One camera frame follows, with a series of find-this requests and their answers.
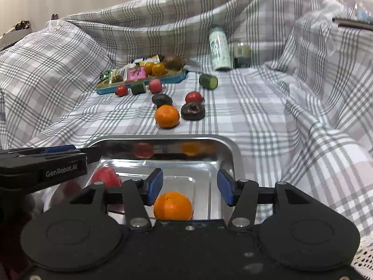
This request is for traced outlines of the large red apple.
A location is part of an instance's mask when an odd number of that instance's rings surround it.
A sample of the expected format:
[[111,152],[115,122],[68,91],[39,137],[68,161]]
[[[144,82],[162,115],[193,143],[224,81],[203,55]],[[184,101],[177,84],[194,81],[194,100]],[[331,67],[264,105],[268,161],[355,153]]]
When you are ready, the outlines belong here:
[[97,169],[90,180],[92,183],[102,181],[107,187],[121,186],[121,178],[112,168],[103,167]]

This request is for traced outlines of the small orange mandarin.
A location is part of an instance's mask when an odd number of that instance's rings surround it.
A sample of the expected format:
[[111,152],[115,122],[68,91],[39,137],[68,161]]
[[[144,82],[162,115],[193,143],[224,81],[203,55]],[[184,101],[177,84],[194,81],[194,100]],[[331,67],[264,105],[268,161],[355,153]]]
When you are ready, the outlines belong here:
[[156,219],[186,221],[192,218],[193,207],[182,193],[168,192],[157,198],[153,212]]

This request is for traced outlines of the red tomato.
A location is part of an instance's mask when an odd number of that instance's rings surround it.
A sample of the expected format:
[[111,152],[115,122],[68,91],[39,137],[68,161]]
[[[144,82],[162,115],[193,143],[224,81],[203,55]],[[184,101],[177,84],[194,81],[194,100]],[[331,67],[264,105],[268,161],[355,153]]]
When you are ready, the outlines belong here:
[[202,103],[204,101],[203,96],[201,95],[200,92],[189,92],[185,96],[185,102],[190,103],[190,102],[199,102]]
[[124,97],[128,95],[128,87],[126,85],[119,85],[115,90],[115,94],[118,97]]

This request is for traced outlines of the cucumber piece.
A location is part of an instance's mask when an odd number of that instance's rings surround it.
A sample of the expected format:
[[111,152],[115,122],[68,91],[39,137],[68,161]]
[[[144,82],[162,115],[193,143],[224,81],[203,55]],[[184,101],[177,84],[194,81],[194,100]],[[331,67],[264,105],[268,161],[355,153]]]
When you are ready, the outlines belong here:
[[133,95],[146,93],[147,89],[144,82],[134,82],[130,86]]
[[218,87],[218,78],[214,75],[201,74],[199,77],[199,84],[201,87],[214,90]]

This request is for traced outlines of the large orange mandarin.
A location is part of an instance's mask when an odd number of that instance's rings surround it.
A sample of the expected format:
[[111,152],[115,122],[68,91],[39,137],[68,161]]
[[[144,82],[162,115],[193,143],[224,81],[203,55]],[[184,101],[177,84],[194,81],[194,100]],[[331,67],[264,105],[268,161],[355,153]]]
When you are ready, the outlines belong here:
[[180,122],[180,114],[172,105],[162,105],[155,112],[155,121],[161,128],[174,128]]

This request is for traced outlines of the small red radish apple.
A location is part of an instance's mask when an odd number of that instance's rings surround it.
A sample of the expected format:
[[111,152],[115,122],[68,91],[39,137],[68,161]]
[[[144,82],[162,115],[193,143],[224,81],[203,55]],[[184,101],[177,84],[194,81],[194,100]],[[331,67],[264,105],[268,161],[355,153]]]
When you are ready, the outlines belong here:
[[162,82],[159,79],[153,79],[149,82],[148,88],[152,94],[161,93],[163,90]]

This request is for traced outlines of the teal gold snack tin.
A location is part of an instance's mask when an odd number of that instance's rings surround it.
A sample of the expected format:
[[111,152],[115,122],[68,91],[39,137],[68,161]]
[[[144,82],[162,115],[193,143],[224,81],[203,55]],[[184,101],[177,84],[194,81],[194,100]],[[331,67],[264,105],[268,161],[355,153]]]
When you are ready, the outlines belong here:
[[150,81],[158,79],[162,84],[178,84],[186,79],[186,71],[182,68],[180,71],[165,69],[163,75],[153,76],[144,72],[143,68],[136,66],[129,68],[124,66],[119,69],[106,70],[101,73],[98,82],[95,85],[95,90],[99,95],[114,93],[120,85],[126,85],[128,88],[132,84],[142,82],[148,85]]

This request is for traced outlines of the green candy wrapper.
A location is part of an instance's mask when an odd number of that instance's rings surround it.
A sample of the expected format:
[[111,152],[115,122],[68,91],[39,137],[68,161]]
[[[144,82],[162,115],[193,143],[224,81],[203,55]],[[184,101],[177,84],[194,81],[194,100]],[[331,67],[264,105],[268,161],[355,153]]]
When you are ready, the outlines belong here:
[[103,71],[103,72],[100,74],[99,79],[100,79],[100,81],[110,80],[111,77],[112,77],[112,74],[113,74],[113,71],[112,71],[112,70],[106,70],[106,71]]

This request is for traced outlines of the clear date snack packet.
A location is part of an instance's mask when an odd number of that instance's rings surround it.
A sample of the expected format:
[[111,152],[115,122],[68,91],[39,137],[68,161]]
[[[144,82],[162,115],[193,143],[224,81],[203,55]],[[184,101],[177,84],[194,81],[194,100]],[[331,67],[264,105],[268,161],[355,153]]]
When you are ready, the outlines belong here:
[[123,81],[125,70],[111,70],[110,84],[120,83]]

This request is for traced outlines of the pink snack packet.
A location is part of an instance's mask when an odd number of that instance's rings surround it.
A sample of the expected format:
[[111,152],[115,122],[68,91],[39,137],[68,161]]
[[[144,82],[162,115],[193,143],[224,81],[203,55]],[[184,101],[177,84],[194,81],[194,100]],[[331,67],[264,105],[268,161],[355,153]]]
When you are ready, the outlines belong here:
[[129,69],[127,73],[127,81],[142,80],[147,78],[147,72],[144,67],[137,67]]

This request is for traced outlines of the orange in tin front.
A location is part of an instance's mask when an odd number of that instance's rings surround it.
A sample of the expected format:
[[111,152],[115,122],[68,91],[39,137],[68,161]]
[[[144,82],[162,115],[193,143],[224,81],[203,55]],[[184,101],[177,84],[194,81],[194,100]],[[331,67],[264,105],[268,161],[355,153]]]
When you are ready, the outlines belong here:
[[166,71],[163,63],[157,63],[152,67],[152,75],[161,76]]

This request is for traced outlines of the yellow pastry packet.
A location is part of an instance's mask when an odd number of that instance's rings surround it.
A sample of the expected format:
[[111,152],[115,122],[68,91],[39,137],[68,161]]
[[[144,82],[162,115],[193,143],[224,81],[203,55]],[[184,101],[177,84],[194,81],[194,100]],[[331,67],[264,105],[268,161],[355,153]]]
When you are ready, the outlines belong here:
[[140,61],[139,65],[141,67],[144,67],[147,63],[153,63],[153,64],[158,64],[160,63],[159,56],[156,54],[155,56],[151,56],[148,58],[144,58],[143,60]]

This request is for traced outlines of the brown passion fruit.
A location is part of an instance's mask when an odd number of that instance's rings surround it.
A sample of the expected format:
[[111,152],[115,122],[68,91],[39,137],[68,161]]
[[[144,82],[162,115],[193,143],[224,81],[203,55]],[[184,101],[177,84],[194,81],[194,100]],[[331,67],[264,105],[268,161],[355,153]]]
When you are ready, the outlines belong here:
[[180,71],[185,64],[185,60],[179,56],[169,55],[163,59],[163,64],[169,70]]

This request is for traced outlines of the plaid sofa cover cloth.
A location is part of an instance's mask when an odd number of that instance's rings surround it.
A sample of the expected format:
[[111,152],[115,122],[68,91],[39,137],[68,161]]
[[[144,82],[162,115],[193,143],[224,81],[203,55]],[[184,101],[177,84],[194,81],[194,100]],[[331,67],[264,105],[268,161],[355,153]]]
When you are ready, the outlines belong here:
[[340,28],[341,0],[133,0],[49,21],[1,53],[1,148],[163,135],[150,95],[98,95],[99,75],[176,54],[212,71],[209,31],[252,64],[218,73],[206,115],[172,135],[221,135],[245,176],[287,181],[353,221],[353,265],[372,277],[372,33]]

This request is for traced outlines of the cartoon cat thermos bottle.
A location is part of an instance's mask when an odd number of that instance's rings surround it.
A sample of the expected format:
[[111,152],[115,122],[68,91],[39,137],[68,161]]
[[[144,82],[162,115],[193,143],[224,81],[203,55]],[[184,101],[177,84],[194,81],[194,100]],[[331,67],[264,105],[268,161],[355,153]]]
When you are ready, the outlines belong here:
[[232,69],[228,40],[222,27],[212,27],[209,33],[212,67],[215,71]]

